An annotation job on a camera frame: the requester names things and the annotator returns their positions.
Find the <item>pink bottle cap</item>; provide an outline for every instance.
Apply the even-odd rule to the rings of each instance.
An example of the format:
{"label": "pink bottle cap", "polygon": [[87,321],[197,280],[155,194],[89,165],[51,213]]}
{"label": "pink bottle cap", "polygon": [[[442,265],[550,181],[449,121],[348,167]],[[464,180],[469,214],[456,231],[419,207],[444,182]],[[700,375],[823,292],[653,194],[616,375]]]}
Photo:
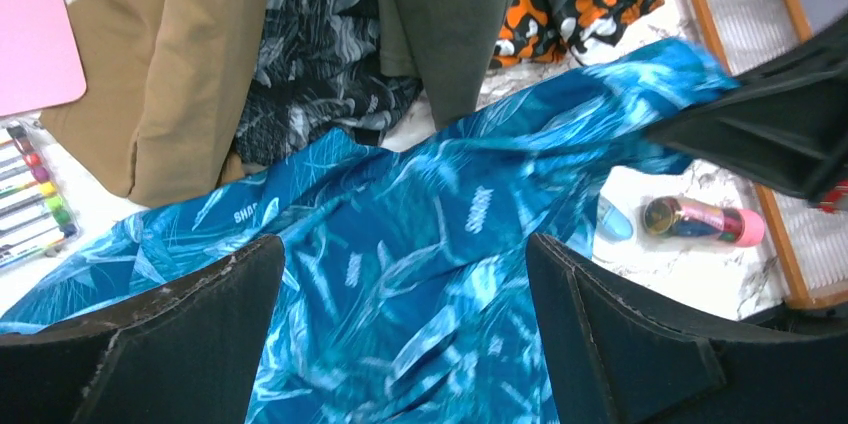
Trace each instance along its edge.
{"label": "pink bottle cap", "polygon": [[736,240],[739,247],[754,247],[763,242],[766,236],[766,223],[763,218],[750,209],[736,209],[742,218],[742,235]]}

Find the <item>light blue object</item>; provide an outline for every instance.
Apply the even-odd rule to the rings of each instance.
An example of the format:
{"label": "light blue object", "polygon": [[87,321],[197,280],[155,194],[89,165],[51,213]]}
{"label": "light blue object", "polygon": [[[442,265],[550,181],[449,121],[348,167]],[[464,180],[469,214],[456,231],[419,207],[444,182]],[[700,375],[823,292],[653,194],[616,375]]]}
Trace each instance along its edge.
{"label": "light blue object", "polygon": [[598,197],[597,234],[609,242],[626,241],[633,237],[633,224],[604,196]]}
{"label": "light blue object", "polygon": [[265,173],[130,217],[9,312],[34,332],[278,234],[286,270],[256,423],[557,421],[527,237],[590,255],[610,169],[679,173],[639,129],[735,87],[678,40],[541,82],[394,153],[333,131]]}

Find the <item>tan fabric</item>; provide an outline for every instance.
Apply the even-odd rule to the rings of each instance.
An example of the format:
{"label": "tan fabric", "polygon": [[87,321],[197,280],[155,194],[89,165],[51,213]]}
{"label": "tan fabric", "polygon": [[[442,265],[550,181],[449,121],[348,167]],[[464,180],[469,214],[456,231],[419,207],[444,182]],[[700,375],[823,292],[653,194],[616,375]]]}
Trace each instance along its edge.
{"label": "tan fabric", "polygon": [[230,153],[266,0],[77,0],[88,92],[42,123],[110,192],[146,206],[242,177]]}

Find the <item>dark gray cloth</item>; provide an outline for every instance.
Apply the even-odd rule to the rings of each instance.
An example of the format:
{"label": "dark gray cloth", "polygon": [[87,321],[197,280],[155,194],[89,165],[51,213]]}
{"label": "dark gray cloth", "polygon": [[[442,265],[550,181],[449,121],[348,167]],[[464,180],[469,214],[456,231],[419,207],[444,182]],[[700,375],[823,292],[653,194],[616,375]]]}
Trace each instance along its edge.
{"label": "dark gray cloth", "polygon": [[421,92],[380,72],[377,0],[268,0],[236,131],[245,163],[270,165],[333,127],[378,144]]}
{"label": "dark gray cloth", "polygon": [[512,0],[379,0],[380,65],[420,76],[443,128],[474,112]]}

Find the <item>marble surface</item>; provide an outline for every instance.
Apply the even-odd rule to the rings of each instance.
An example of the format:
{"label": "marble surface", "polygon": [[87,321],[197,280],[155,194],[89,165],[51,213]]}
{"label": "marble surface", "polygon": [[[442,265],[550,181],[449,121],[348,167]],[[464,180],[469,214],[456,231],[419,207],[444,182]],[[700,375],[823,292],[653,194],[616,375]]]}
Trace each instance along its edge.
{"label": "marble surface", "polygon": [[[637,21],[618,46],[595,49],[581,56],[581,60],[584,63],[613,60],[668,36],[697,40],[697,27],[687,17],[685,0],[666,0],[665,6]],[[569,58],[556,65],[523,64],[490,72],[480,93],[479,107],[579,65],[574,58]],[[106,192],[49,134],[39,129],[37,115],[24,116],[20,120],[42,146],[45,161],[54,170],[82,234],[57,256],[0,270],[0,313],[55,269],[69,253],[116,221],[141,209]],[[433,132],[425,95],[389,135],[384,146],[393,150],[406,149]],[[634,224],[638,222],[641,206],[660,195],[687,195],[722,206],[756,206],[746,181],[705,162],[696,162],[681,176],[647,176],[616,168],[602,193]],[[630,241],[616,245],[599,241],[595,247],[595,261],[672,299],[729,319],[741,319],[771,307],[783,295],[782,277],[768,243],[758,248],[736,249],[711,243],[652,242],[638,225],[635,227],[637,235]]]}

